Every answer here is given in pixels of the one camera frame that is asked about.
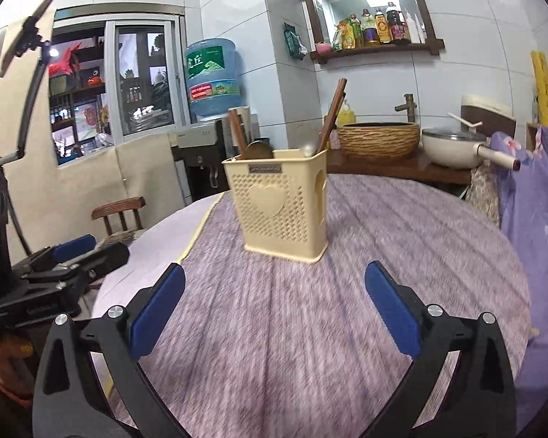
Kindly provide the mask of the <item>person's left hand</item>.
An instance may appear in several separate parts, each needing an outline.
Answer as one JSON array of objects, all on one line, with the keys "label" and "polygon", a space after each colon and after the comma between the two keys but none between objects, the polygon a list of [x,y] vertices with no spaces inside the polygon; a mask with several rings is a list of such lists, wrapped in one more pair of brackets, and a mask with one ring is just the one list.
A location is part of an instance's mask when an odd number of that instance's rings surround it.
[{"label": "person's left hand", "polygon": [[34,378],[24,360],[33,352],[27,339],[13,335],[0,339],[0,392],[23,408],[32,405]]}]

